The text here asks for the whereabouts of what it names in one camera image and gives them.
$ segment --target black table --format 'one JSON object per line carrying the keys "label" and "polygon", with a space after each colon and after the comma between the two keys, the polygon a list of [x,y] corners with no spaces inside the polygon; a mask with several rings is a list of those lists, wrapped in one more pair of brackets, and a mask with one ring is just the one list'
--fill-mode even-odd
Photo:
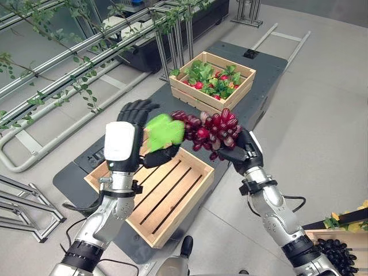
{"label": "black table", "polygon": [[[258,53],[253,59],[247,58],[243,56],[247,50],[247,48],[218,41],[206,51],[257,70],[251,91],[233,110],[240,124],[247,129],[253,129],[268,109],[283,70],[288,62],[285,59],[265,53]],[[199,110],[174,98],[171,95],[169,83],[164,84],[156,91],[151,96],[151,99],[153,102],[161,104],[161,106],[159,109],[151,112],[149,115],[150,118],[174,110],[184,110],[187,114],[196,116],[199,116],[200,113]],[[225,174],[229,165],[228,162],[220,162],[218,159],[214,162],[210,161],[208,158],[208,151],[201,149],[198,152],[194,152],[192,146],[193,144],[191,141],[182,143],[182,148],[215,169],[214,181],[208,191],[199,200],[197,206],[192,209],[172,235],[165,247],[173,247],[180,241],[185,232],[189,229],[189,226],[193,222],[201,206]],[[83,178],[97,167],[98,164],[103,162],[103,156],[99,154],[99,151],[101,152],[103,147],[104,136],[97,140],[73,162],[69,163],[64,169],[58,172],[53,179],[53,184],[78,207],[89,206],[98,197],[97,193]],[[147,263],[158,251],[157,249],[151,248],[127,223],[122,226],[114,242],[138,264]]]}

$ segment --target bunch of grapes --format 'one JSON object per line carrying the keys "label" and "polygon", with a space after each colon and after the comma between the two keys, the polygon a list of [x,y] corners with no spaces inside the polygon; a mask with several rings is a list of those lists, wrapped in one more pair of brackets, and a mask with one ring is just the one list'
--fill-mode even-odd
{"label": "bunch of grapes", "polygon": [[354,273],[358,272],[358,269],[352,267],[357,256],[350,254],[346,243],[341,243],[340,240],[318,239],[316,248],[327,256],[342,276],[354,276]]}
{"label": "bunch of grapes", "polygon": [[184,139],[193,141],[194,151],[199,151],[202,147],[212,151],[210,160],[215,160],[217,157],[223,160],[216,151],[220,147],[234,149],[235,140],[242,131],[237,118],[227,108],[221,114],[215,113],[213,116],[202,111],[200,118],[197,118],[179,110],[172,112],[171,117],[185,123]]}

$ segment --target wooden crate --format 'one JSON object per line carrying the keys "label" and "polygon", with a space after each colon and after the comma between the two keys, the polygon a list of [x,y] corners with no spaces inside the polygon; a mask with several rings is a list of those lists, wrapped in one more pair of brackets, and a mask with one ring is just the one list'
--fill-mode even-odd
{"label": "wooden crate", "polygon": [[357,257],[354,267],[359,271],[355,275],[368,275],[368,233],[366,231],[352,233],[339,229],[321,229],[306,230],[305,233],[315,243],[318,239],[338,239],[346,243],[348,248],[352,248],[351,254]]}
{"label": "wooden crate", "polygon": [[[147,152],[145,140],[140,153]],[[85,180],[98,193],[98,178],[109,174],[103,162]],[[162,248],[204,195],[213,177],[211,166],[182,148],[162,166],[140,167],[134,179],[143,185],[143,193],[135,196],[135,208],[127,222],[152,248]]]}
{"label": "wooden crate", "polygon": [[224,108],[228,108],[230,110],[233,109],[237,103],[251,90],[256,73],[254,69],[231,62],[230,60],[223,59],[211,53],[202,52],[189,63],[180,68],[180,71],[184,72],[186,68],[191,67],[191,64],[195,60],[202,60],[203,62],[211,64],[215,72],[222,71],[226,68],[226,66],[235,65],[235,71],[241,73],[240,80],[242,83],[227,99],[217,100],[183,83],[182,81],[188,79],[187,74],[180,73],[178,77],[170,76],[172,95],[176,98],[179,98],[181,101],[186,102],[199,110],[206,111],[212,115],[213,113],[221,112]]}

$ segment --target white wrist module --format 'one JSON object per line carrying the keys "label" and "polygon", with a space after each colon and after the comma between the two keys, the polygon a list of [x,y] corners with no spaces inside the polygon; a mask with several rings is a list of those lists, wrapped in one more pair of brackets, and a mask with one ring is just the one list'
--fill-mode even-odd
{"label": "white wrist module", "polygon": [[134,142],[135,127],[128,122],[111,122],[106,125],[103,154],[109,161],[127,160]]}

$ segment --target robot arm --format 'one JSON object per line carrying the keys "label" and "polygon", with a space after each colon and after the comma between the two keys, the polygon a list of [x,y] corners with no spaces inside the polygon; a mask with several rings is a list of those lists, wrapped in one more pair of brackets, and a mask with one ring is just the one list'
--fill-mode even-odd
{"label": "robot arm", "polygon": [[292,263],[297,276],[339,276],[327,257],[316,251],[298,222],[286,206],[285,199],[263,169],[262,149],[252,132],[243,130],[233,151],[219,150],[218,154],[231,161],[244,175],[240,192],[249,196],[263,226]]}
{"label": "robot arm", "polygon": [[148,113],[158,107],[150,100],[128,103],[120,111],[117,122],[106,126],[104,155],[110,176],[99,180],[101,204],[85,221],[62,262],[54,267],[50,276],[93,276],[102,253],[132,214],[134,196],[142,192],[142,187],[133,180],[139,165],[160,166],[178,152],[179,146],[176,145],[144,158],[139,155]]}

